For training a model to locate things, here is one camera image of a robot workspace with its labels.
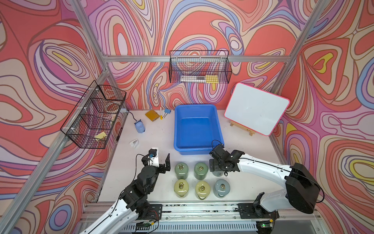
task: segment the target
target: yellow notebook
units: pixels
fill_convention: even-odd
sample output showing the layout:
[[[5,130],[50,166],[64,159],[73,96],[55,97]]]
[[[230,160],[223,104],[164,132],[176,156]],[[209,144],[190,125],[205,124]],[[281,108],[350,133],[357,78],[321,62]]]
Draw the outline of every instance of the yellow notebook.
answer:
[[[150,120],[155,121],[156,119],[158,119],[160,117],[159,114],[157,114],[157,112],[155,112],[154,110],[150,110],[148,111],[145,116],[147,116]]]

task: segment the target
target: gray-blue weight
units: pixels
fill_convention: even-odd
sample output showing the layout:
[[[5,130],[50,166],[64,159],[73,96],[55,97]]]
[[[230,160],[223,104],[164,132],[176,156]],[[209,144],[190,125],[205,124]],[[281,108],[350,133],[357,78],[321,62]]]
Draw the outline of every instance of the gray-blue weight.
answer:
[[[214,195],[218,198],[223,198],[229,192],[230,192],[230,184],[224,179],[217,180],[213,188]]]

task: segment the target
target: wire basket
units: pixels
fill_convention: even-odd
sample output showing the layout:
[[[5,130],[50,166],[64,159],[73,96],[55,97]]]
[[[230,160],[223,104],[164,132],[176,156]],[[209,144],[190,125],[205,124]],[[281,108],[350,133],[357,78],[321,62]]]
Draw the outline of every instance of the wire basket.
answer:
[[[101,98],[110,101],[122,101],[126,92],[111,85],[98,85],[91,95],[91,98]]]
[[[229,83],[232,69],[227,50],[170,51],[171,83]]]
[[[116,113],[100,113],[91,99],[79,115],[91,129],[109,130],[116,119]]]
[[[101,139],[96,138],[97,135],[105,132],[107,135]],[[86,122],[78,116],[74,123],[71,125],[67,132],[67,136],[72,140],[79,148],[85,149],[105,149],[107,140],[110,136],[110,130],[103,129],[91,129],[88,127]]]
[[[105,149],[125,99],[125,91],[110,85],[96,84],[74,122],[70,127],[64,127],[71,112],[62,125],[61,131],[79,148]]]

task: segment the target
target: mounting plate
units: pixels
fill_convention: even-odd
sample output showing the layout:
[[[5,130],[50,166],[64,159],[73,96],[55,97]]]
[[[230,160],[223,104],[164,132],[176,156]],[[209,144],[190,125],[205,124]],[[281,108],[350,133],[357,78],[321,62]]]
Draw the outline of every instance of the mounting plate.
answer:
[[[162,216],[162,204],[150,204],[149,211],[145,215],[139,216],[138,220],[139,219],[156,219],[156,218],[160,220],[161,216]]]
[[[241,219],[258,219],[259,218],[254,213],[253,203],[238,203],[237,207],[239,209]],[[263,214],[263,216],[264,216],[263,218],[265,218],[265,219],[272,219],[273,218],[270,213]],[[278,211],[275,212],[275,216],[276,216],[276,219],[279,218]]]

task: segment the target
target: black cable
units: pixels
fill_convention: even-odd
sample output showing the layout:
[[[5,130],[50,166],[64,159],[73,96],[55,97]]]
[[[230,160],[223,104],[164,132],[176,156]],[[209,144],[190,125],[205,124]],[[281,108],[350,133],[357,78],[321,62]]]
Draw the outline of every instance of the black cable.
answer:
[[[256,213],[249,213],[249,212],[247,212],[247,211],[244,211],[244,210],[239,210],[239,208],[234,208],[234,210],[236,211],[236,212],[243,212],[243,213],[246,213],[246,214],[248,214],[248,215],[256,215]]]
[[[274,210],[274,219],[272,218],[272,215],[270,215],[270,218],[273,220],[273,228],[272,228],[272,232],[273,232],[274,227],[275,227],[275,221],[277,220],[277,214],[275,210]]]
[[[137,121],[137,120],[135,119],[134,115],[133,115],[131,112],[129,112],[129,113],[132,115],[132,118],[133,118],[135,121]]]
[[[215,141],[215,140],[212,140],[212,149],[213,149],[213,152],[215,152],[214,147],[213,147],[213,141]],[[216,141],[218,141],[222,145],[222,148],[225,148],[225,145],[223,145],[219,140],[216,140]]]
[[[254,162],[260,162],[260,163],[263,163],[263,164],[266,164],[266,165],[270,165],[270,166],[276,167],[276,168],[281,169],[281,170],[283,170],[283,171],[287,171],[287,172],[290,172],[290,173],[294,173],[294,174],[296,174],[296,175],[298,175],[298,176],[301,176],[301,177],[303,177],[303,178],[305,178],[305,179],[307,179],[307,180],[313,182],[313,184],[315,184],[315,185],[316,185],[316,186],[317,186],[317,187],[322,191],[322,194],[323,194],[323,195],[322,195],[322,200],[317,201],[316,203],[321,203],[321,202],[323,202],[323,200],[325,199],[325,191],[321,188],[321,186],[320,186],[318,183],[312,181],[311,179],[309,179],[309,178],[307,178],[307,177],[305,177],[305,176],[303,176],[303,175],[300,175],[300,174],[295,173],[295,172],[291,172],[291,171],[289,171],[289,170],[285,170],[285,169],[283,169],[283,168],[280,168],[280,167],[274,166],[274,165],[272,165],[272,164],[270,164],[270,163],[265,163],[265,162],[261,162],[261,161],[256,161],[256,160],[254,160],[254,159],[249,159],[249,158],[239,158],[239,159],[247,159],[247,160],[251,160],[251,161],[254,161]]]
[[[135,179],[135,176],[136,176],[136,174],[137,174],[137,158],[138,158],[138,155],[141,155],[141,156],[143,156],[143,157],[145,157],[143,154],[137,154],[136,156],[135,156],[135,175],[134,175],[134,178],[132,179],[132,181]],[[122,190],[122,192],[120,192],[119,193],[119,196],[118,196],[118,199],[117,199],[117,201],[116,201],[116,204],[114,205],[114,207],[113,207],[113,209],[112,209],[112,211],[110,212],[110,215],[108,215],[107,217],[105,217],[105,219],[103,219],[98,225],[96,225],[93,229],[91,229],[91,231],[90,232],[88,232],[87,234],[90,234],[93,230],[95,230],[95,228],[97,228],[97,226],[99,226],[102,222],[104,222],[108,217],[110,217],[112,214],[113,214],[113,211],[115,211],[115,209],[116,209],[116,207],[117,207],[117,204],[118,204],[118,200],[119,200],[119,198],[121,197],[121,194],[124,192],[125,190]]]
[[[159,220],[158,219],[155,219],[155,220],[157,221],[157,228],[155,228],[154,230],[148,232],[147,234],[150,234],[151,232],[153,232],[153,231],[155,231],[155,230],[157,230],[159,228],[159,226],[160,226]]]
[[[132,179],[132,181],[135,180],[135,176],[137,175],[137,159],[138,159],[138,156],[139,156],[139,155],[145,157],[143,154],[137,154],[137,155],[135,156],[135,175],[134,175],[134,178]]]

